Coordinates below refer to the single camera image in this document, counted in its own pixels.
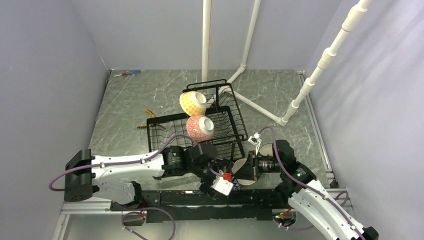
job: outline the gray wall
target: gray wall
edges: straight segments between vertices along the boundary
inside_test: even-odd
[[[340,4],[308,76],[355,3]],[[423,1],[375,0],[311,92],[336,177],[381,239],[424,236],[423,56]]]
[[[88,146],[107,71],[69,1],[0,3],[0,239],[52,239],[48,183]]]
[[[305,69],[341,0],[263,0],[249,69]],[[201,0],[72,0],[109,69],[200,69]],[[254,0],[213,0],[210,69],[237,69]]]

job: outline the yellow bowl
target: yellow bowl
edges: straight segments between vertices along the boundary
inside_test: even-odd
[[[189,116],[205,115],[206,113],[206,97],[201,92],[184,92],[179,96],[179,104]]]

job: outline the table surface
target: table surface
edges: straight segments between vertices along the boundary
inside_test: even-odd
[[[210,70],[208,79],[228,79],[236,70]],[[125,72],[112,71],[111,76]],[[182,113],[179,96],[186,85],[201,81],[201,70],[144,70],[134,76],[111,77],[106,86],[103,100],[96,118],[89,147],[93,155],[129,156],[149,152],[145,125],[150,115],[156,116]],[[299,77],[294,70],[246,70],[232,87],[248,99],[268,111],[282,116],[292,99],[301,88]],[[298,113],[290,118],[286,126],[279,126],[271,119],[238,101],[241,115],[249,135],[263,126],[272,125],[277,139],[285,139],[295,150],[298,161],[308,166],[324,184],[327,184],[324,162],[313,129],[305,101]],[[270,131],[261,136],[263,144],[272,141]],[[245,141],[247,153],[254,147]],[[155,180],[149,176],[125,178],[123,181],[137,181],[144,190],[196,190],[199,178],[189,173],[180,177]],[[274,188],[281,182],[278,173],[266,173],[245,189]]]

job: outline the pvc pipe frame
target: pvc pipe frame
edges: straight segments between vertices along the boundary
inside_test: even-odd
[[[246,103],[247,105],[251,106],[252,108],[258,110],[260,113],[264,114],[268,118],[274,120],[276,123],[278,123],[281,126],[285,126],[287,122],[289,121],[289,118],[295,114],[297,109],[299,108],[300,103],[304,100],[304,98],[309,94],[309,92],[312,90],[312,88],[315,85],[315,82],[317,81],[318,77],[321,75],[321,73],[330,65],[333,58],[337,54],[337,50],[339,50],[342,43],[345,41],[346,37],[348,36],[349,32],[352,31],[356,25],[359,23],[359,21],[364,16],[365,12],[367,11],[368,5],[371,3],[372,0],[359,0],[358,4],[352,7],[349,14],[347,15],[346,19],[344,20],[340,32],[335,37],[333,43],[330,47],[326,48],[322,54],[321,59],[319,60],[317,67],[312,72],[311,76],[308,77],[302,88],[300,89],[299,95],[291,101],[285,115],[283,117],[278,117],[271,112],[267,111],[263,107],[259,106],[258,104],[254,103],[253,101],[247,99],[246,97],[242,96],[240,93],[234,91],[234,96],[241,100],[242,102]],[[209,15],[208,18],[205,18],[205,11],[207,10],[207,3],[209,2]],[[244,52],[243,52],[243,58],[241,60],[240,67],[237,69],[237,71],[227,80],[228,83],[234,82],[234,80],[242,74],[246,70],[246,63],[247,58],[249,54],[250,45],[252,42],[252,36],[255,29],[256,19],[258,17],[258,11],[259,6],[261,4],[261,0],[255,0],[252,16],[250,19],[250,25],[249,30],[247,33],[247,39],[246,44],[244,46]],[[208,54],[209,54],[209,28],[207,28],[207,31],[205,30],[205,26],[210,26],[210,0],[204,0],[203,1],[203,58],[202,58],[202,82],[206,81],[208,78]],[[228,87],[221,87],[219,89],[218,94],[221,94],[223,92],[227,92],[229,89]],[[210,99],[207,104],[208,107],[214,102],[214,99]]]
[[[346,19],[341,25],[341,30],[338,32],[330,47],[326,48],[322,53],[321,59],[318,61],[317,67],[312,72],[310,77],[306,78],[296,99],[291,101],[290,105],[288,106],[285,115],[277,120],[278,124],[280,124],[281,126],[285,126],[287,122],[289,122],[290,117],[295,114],[301,102],[311,92],[318,77],[331,64],[337,54],[337,51],[345,41],[349,32],[355,29],[359,21],[364,16],[365,12],[367,12],[367,7],[371,3],[371,1],[372,0],[359,0],[359,2],[350,9]]]
[[[209,37],[211,34],[212,0],[203,0],[203,30],[201,51],[201,81],[208,80],[209,70]]]

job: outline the dish rack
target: dish rack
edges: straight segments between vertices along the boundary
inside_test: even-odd
[[[219,94],[219,88],[226,87],[226,91]],[[231,84],[225,79],[193,83],[182,92],[190,91],[200,92],[206,97],[208,106],[205,115],[214,125],[210,142],[216,146],[218,156],[232,161],[244,158],[242,142],[248,139],[248,133]],[[186,123],[189,117],[186,113],[177,113],[148,118],[149,151],[159,150],[172,135],[188,135]],[[185,137],[177,137],[170,145],[188,147],[192,143]]]

